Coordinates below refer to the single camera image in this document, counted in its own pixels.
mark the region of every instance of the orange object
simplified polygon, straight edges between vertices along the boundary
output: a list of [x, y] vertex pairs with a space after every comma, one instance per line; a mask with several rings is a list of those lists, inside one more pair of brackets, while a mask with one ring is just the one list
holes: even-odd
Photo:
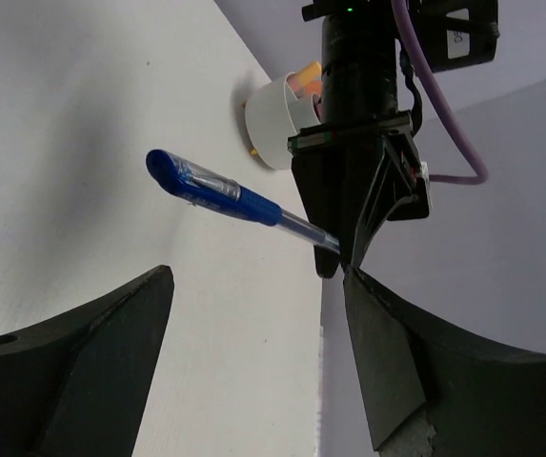
[[304, 87], [304, 95], [307, 96], [316, 93], [317, 95], [321, 96], [321, 86], [321, 81], [311, 81]]
[[311, 62], [298, 73], [293, 74], [288, 78], [290, 89], [294, 93], [301, 91], [304, 87], [313, 81], [313, 79], [321, 76], [321, 64], [317, 61]]

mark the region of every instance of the white cylindrical object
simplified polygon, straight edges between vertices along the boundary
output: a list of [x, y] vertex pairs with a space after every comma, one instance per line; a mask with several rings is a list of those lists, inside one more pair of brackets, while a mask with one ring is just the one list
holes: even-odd
[[293, 73], [257, 90], [245, 106], [247, 132], [253, 148], [272, 169], [290, 169], [292, 155], [287, 142], [299, 129], [319, 124], [313, 97], [298, 100], [287, 84]]

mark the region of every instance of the black plastic part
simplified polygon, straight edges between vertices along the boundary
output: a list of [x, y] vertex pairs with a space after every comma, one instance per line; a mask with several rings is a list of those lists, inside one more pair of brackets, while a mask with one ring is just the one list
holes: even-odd
[[404, 84], [406, 89], [408, 89], [413, 95], [413, 108], [410, 111], [411, 118], [413, 120], [413, 128], [411, 130], [411, 135], [414, 137], [423, 125], [423, 98], [421, 93], [418, 91], [418, 87], [415, 83], [415, 69], [413, 64], [408, 56], [408, 52], [402, 47], [401, 52], [399, 53], [399, 67], [404, 74]]
[[[462, 69], [495, 58], [497, 0], [411, 0], [410, 6], [418, 41], [433, 72]], [[459, 10], [467, 10], [469, 20], [447, 17]], [[448, 30], [455, 31], [457, 40], [466, 39], [469, 33], [468, 55], [449, 57]]]
[[[340, 240], [343, 266], [361, 264], [386, 220], [427, 217], [429, 195], [410, 115], [303, 129], [290, 138], [292, 172], [309, 220]], [[334, 276], [337, 256], [315, 249], [317, 273]]]
[[0, 456], [131, 456], [171, 311], [158, 267], [0, 336]]
[[[391, 8], [370, 4], [362, 13], [342, 12], [323, 22], [321, 131], [371, 124], [397, 112], [395, 44]], [[319, 276], [332, 277], [339, 262], [359, 265], [371, 236], [362, 210], [389, 171], [384, 135], [322, 148], [293, 149], [293, 176], [309, 219], [340, 240], [340, 259], [315, 248]]]
[[311, 5], [302, 7], [302, 19], [304, 22], [309, 22], [320, 17], [345, 12], [348, 9], [368, 8], [370, 5], [369, 0], [313, 0]]
[[546, 456], [546, 355], [449, 324], [358, 269], [344, 288], [381, 457]]

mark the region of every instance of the transparent pen barrel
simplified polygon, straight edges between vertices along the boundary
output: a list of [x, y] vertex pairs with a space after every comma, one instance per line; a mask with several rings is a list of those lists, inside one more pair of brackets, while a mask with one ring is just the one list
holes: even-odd
[[338, 240], [330, 233], [284, 209], [281, 215], [281, 220], [276, 226], [293, 235], [305, 239], [315, 246], [325, 248], [335, 253], [340, 252]]
[[215, 190], [222, 195], [232, 198], [234, 201], [238, 201], [241, 197], [241, 187], [232, 179], [227, 179], [213, 171], [203, 169], [189, 160], [177, 157], [170, 152], [167, 152], [167, 154], [173, 160], [177, 173], [179, 173], [179, 176], [186, 184]]

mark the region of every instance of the blue pen grip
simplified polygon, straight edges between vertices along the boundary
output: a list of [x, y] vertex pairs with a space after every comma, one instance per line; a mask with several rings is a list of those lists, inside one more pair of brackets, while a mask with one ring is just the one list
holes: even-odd
[[241, 186], [241, 197], [237, 203], [251, 215], [255, 222], [265, 226], [276, 226], [281, 220], [282, 209], [277, 203], [243, 186]]

